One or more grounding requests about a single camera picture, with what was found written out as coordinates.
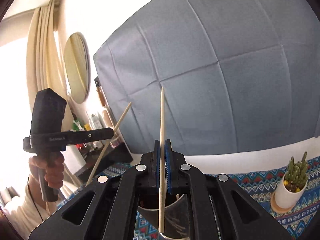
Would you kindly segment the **person's left hand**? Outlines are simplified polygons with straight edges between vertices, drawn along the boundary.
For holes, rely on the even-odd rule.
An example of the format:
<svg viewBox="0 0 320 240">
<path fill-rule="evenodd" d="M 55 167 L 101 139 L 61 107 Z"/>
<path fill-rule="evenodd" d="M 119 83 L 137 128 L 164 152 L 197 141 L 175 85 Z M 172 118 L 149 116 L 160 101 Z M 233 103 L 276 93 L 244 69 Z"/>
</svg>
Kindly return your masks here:
<svg viewBox="0 0 320 240">
<path fill-rule="evenodd" d="M 57 154 L 53 164 L 47 162 L 38 156 L 33 156 L 29 159 L 30 178 L 29 187 L 31 191 L 40 191 L 39 170 L 44 170 L 44 179 L 48 186 L 53 189 L 59 189 L 63 185 L 64 157 L 61 153 Z"/>
</svg>

